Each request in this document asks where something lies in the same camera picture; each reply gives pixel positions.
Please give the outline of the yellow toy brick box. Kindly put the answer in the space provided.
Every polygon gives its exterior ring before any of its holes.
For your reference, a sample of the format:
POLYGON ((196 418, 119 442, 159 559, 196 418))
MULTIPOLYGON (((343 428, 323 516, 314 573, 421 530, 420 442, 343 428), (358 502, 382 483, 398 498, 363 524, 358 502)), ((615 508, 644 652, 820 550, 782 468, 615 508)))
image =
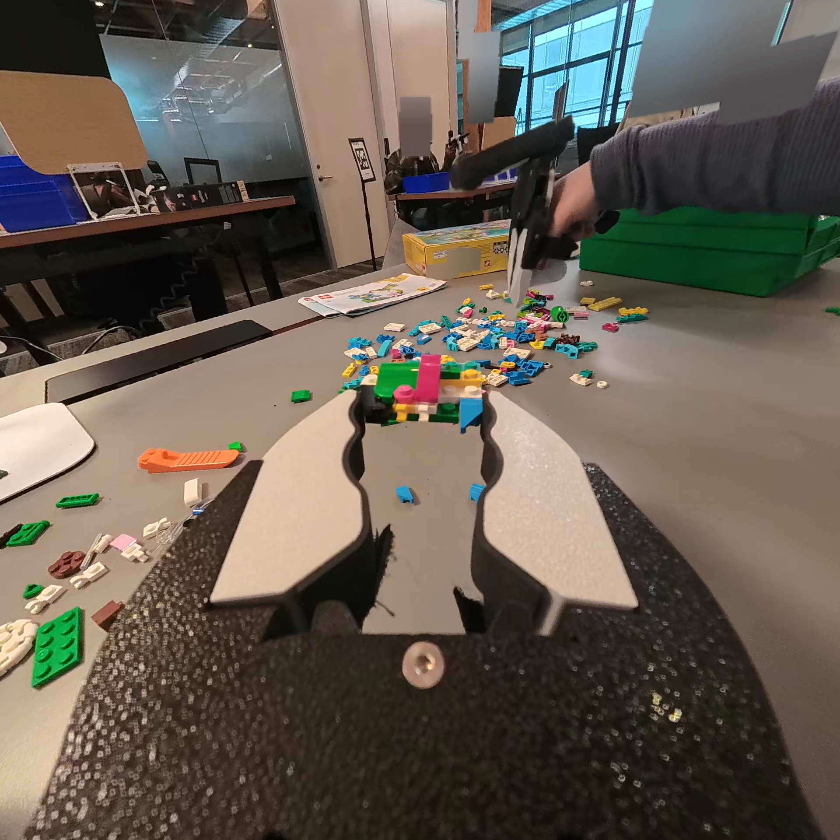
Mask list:
POLYGON ((405 262, 415 275, 435 280, 506 271, 509 234, 508 219, 404 234, 405 262))

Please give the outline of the stack of blue bins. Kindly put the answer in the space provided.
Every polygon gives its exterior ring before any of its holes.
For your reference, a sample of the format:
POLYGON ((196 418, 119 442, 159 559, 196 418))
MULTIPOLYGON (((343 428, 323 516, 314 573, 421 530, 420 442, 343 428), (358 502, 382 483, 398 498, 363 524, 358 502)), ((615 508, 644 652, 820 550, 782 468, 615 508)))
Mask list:
POLYGON ((3 230, 20 233, 89 220, 88 210, 68 175, 43 175, 15 154, 1 157, 3 230))

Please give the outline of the white door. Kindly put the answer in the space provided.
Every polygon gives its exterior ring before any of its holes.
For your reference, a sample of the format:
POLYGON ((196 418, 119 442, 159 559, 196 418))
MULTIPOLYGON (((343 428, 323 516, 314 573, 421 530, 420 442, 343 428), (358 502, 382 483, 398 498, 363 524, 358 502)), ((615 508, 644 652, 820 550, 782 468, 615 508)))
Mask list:
POLYGON ((322 236, 331 265, 370 261, 361 182, 349 138, 363 138, 375 182, 366 192, 374 250, 385 253, 392 212, 375 114, 374 74, 359 1, 275 1, 322 236))

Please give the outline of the instruction booklet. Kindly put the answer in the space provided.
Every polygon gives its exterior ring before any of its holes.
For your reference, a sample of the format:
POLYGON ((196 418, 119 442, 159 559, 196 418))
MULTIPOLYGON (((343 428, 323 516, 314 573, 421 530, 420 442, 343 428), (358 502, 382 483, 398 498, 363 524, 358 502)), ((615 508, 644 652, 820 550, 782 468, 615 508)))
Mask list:
POLYGON ((404 272, 397 276, 365 282, 357 287, 323 290, 319 294, 301 297, 297 303, 324 318, 358 317, 393 306, 399 301, 422 297, 446 286, 446 280, 404 272))

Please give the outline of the black product box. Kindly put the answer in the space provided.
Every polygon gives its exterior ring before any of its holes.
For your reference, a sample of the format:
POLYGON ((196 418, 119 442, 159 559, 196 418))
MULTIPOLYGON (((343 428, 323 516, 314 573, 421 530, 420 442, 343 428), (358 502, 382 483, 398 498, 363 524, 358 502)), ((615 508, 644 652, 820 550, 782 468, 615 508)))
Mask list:
POLYGON ((237 182, 170 186, 162 191, 161 197, 165 206, 172 212, 223 207, 246 203, 249 200, 237 182))

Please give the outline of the person's right hand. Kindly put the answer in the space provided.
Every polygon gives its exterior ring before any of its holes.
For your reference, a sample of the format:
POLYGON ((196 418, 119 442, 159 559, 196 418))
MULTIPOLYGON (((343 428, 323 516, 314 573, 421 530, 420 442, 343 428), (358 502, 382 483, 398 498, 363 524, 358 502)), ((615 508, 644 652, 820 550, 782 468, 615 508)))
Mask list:
POLYGON ((592 163, 586 162, 554 182, 549 236, 567 236, 579 242, 595 235, 602 208, 595 196, 592 163))

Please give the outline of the multicoloured toy brick assembly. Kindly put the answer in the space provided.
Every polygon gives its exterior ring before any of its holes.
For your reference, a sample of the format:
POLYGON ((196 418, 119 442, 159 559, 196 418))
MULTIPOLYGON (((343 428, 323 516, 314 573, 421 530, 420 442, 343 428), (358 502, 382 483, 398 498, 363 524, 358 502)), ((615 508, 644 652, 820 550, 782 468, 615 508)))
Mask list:
POLYGON ((420 354, 380 365, 356 387, 367 424, 446 424, 463 434, 485 419, 485 376, 447 356, 420 354))

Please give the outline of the black display panel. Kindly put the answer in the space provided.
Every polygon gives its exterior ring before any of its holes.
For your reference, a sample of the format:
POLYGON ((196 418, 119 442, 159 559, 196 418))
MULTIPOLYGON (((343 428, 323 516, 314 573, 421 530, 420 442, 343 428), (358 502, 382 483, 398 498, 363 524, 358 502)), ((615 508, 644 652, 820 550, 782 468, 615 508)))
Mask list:
POLYGON ((523 76, 524 69, 520 66, 499 67, 495 119, 516 116, 523 76))

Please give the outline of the person's right forearm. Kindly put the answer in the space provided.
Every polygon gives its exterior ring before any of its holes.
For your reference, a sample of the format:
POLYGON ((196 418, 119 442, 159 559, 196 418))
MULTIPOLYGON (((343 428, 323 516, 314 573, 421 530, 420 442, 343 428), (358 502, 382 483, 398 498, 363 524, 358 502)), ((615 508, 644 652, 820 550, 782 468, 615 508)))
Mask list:
POLYGON ((722 125, 709 112, 626 129, 595 147, 590 164, 607 211, 838 216, 839 79, 773 117, 722 125))

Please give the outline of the orange brick separator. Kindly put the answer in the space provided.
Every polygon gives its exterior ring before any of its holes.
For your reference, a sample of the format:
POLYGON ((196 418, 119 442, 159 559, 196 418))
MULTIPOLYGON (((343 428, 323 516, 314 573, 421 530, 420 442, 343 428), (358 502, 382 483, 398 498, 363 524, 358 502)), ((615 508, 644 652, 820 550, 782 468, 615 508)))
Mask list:
POLYGON ((138 467, 150 474, 224 469, 231 466, 240 455, 235 448, 188 453, 167 448, 149 448, 138 457, 138 467))

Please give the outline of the pile of toy bricks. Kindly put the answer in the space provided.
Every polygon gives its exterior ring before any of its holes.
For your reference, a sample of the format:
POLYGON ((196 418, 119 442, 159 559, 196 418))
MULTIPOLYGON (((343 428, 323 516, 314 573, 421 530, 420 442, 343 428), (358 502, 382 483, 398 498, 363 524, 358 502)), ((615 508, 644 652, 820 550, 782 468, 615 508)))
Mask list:
POLYGON ((359 381, 381 364, 420 354, 447 356, 476 366, 484 387, 525 386, 552 369, 592 371, 599 342, 621 327, 645 322, 649 309, 629 306, 615 295, 583 295, 570 303, 530 287, 520 307, 508 290, 491 283, 457 301, 450 310, 414 322, 388 322, 379 333, 351 336, 344 355, 339 392, 355 392, 359 381))

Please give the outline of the grey desk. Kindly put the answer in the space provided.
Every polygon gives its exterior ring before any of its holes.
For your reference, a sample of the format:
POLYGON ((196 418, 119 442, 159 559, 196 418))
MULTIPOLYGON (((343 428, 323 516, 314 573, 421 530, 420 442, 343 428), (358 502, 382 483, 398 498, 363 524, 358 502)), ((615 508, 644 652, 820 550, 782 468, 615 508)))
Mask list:
MULTIPOLYGON (((186 511, 184 477, 137 467, 147 448, 223 448, 257 459, 336 396, 348 339, 414 322, 476 294, 462 280, 364 318, 313 319, 298 295, 171 334, 2 379, 2 415, 40 405, 46 381, 240 319, 270 338, 70 407, 94 438, 69 473, 2 505, 2 530, 47 519, 26 549, 2 551, 2 622, 26 584, 98 532, 139 537, 186 511), (307 389, 309 402, 292 404, 307 389), (61 510, 96 491, 95 506, 61 510)), ((838 262, 757 299, 592 273, 547 271, 535 285, 570 303, 615 295, 647 321, 599 342, 609 388, 552 369, 500 394, 602 467, 718 599, 762 677, 795 773, 827 838, 838 838, 838 262)))

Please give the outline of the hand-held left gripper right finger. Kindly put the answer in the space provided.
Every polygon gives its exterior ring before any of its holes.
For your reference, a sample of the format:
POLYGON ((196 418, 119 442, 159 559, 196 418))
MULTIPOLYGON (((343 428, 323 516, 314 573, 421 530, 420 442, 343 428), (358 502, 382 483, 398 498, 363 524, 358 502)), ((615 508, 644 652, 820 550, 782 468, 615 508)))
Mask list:
POLYGON ((471 576, 489 631, 551 636, 568 607, 638 599, 580 457, 500 393, 486 397, 471 576))

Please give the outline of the white round plate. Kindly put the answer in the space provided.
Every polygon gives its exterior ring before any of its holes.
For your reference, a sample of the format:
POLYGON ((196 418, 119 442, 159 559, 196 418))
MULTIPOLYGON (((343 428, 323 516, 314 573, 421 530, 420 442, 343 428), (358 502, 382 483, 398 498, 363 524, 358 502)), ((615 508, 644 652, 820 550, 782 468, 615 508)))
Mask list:
POLYGON ((33 647, 39 624, 27 618, 1 625, 1 677, 14 669, 33 647))

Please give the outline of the clear tube piece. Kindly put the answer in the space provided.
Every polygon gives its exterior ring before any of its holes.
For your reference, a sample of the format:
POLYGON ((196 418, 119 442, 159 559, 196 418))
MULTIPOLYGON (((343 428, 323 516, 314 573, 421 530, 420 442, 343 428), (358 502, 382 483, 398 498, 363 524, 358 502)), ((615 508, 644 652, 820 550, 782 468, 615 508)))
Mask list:
POLYGON ((210 496, 209 498, 200 500, 197 504, 189 507, 188 513, 186 516, 181 519, 180 521, 174 522, 168 528, 163 531, 159 531, 157 535, 157 546, 170 548, 180 537, 180 535, 184 532, 184 530, 189 526, 192 522, 197 520, 201 517, 205 511, 205 509, 214 501, 214 497, 210 496))

